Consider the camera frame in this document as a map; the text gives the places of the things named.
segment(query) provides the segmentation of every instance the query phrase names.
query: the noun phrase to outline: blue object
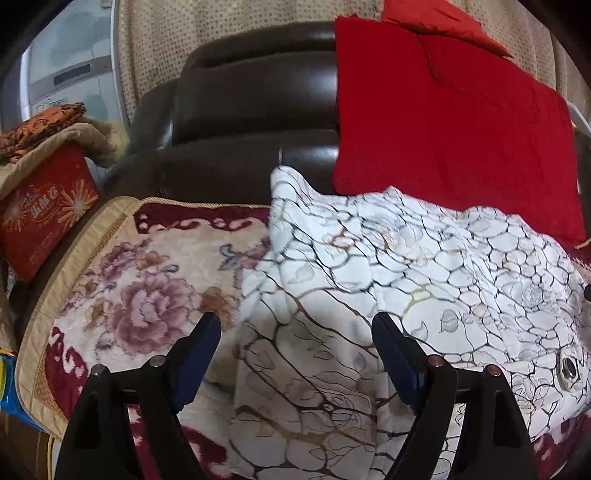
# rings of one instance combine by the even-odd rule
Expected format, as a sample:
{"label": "blue object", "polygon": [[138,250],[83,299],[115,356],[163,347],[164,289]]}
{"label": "blue object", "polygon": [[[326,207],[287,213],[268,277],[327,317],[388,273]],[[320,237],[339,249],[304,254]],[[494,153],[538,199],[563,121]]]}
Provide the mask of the blue object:
{"label": "blue object", "polygon": [[425,386],[425,375],[417,372],[412,362],[408,359],[407,353],[399,341],[405,341],[400,333],[400,338],[393,336],[393,332],[388,328],[387,323],[391,323],[396,328],[394,322],[386,315],[374,317],[372,322],[372,338],[378,351],[384,370],[390,376],[394,388],[398,393],[398,398],[411,407],[413,412],[420,412],[423,408],[423,387]]}
{"label": "blue object", "polygon": [[3,364],[3,368],[0,368],[0,371],[3,370],[5,375],[4,391],[0,391],[0,408],[2,411],[17,417],[31,427],[43,431],[31,420],[31,417],[27,415],[18,401],[17,389],[14,384],[14,372],[17,365],[16,357],[0,354],[0,362]]}
{"label": "blue object", "polygon": [[189,348],[183,355],[183,363],[177,365],[178,371],[171,399],[174,411],[181,411],[185,405],[195,400],[221,336],[222,324],[219,317],[207,312],[191,333],[192,341],[184,343]]}

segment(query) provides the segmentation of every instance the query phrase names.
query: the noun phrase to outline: red pillow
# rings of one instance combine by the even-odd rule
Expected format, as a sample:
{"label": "red pillow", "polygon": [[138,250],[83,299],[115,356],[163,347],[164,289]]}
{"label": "red pillow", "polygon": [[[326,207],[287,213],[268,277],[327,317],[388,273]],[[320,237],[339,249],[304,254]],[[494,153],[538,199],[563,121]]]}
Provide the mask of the red pillow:
{"label": "red pillow", "polygon": [[75,143],[64,144],[24,179],[0,202],[0,246],[17,275],[32,280],[97,200],[95,182]]}
{"label": "red pillow", "polygon": [[509,51],[482,30],[479,22],[446,0],[385,0],[382,21],[416,33],[459,38],[501,57]]}

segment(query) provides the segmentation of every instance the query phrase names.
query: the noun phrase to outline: white patterned blanket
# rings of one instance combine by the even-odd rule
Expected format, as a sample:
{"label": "white patterned blanket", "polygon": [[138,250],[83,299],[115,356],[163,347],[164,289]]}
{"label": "white patterned blanket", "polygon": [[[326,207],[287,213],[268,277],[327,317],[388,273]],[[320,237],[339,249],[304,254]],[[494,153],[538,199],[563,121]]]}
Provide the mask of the white patterned blanket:
{"label": "white patterned blanket", "polygon": [[[500,365],[532,439],[584,409],[589,305],[552,238],[519,216],[394,188],[320,195],[288,167],[271,186],[271,251],[245,277],[239,314],[236,473],[383,478],[414,418],[372,346],[379,311],[458,367]],[[462,418],[457,406],[434,478],[449,472]]]}

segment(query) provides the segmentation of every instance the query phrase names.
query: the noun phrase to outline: red cushion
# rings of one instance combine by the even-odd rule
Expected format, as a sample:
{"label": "red cushion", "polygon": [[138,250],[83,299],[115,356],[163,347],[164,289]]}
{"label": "red cushion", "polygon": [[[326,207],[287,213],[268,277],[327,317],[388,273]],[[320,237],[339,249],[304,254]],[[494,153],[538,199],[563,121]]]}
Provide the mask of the red cushion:
{"label": "red cushion", "polygon": [[382,21],[417,33],[459,38],[502,57],[509,51],[482,30],[479,22],[446,0],[385,0]]}
{"label": "red cushion", "polygon": [[0,245],[19,278],[32,280],[97,200],[82,148],[66,143],[0,202]]}
{"label": "red cushion", "polygon": [[455,38],[336,21],[335,189],[404,193],[517,213],[565,246],[584,240],[565,101],[508,60]]}

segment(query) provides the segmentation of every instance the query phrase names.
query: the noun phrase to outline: red gift box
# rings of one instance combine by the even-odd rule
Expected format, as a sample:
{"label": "red gift box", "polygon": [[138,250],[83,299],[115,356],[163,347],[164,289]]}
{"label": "red gift box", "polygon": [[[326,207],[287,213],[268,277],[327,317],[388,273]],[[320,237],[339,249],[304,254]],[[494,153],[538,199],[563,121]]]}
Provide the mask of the red gift box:
{"label": "red gift box", "polygon": [[97,200],[82,149],[64,144],[0,203],[2,246],[16,274],[30,281]]}

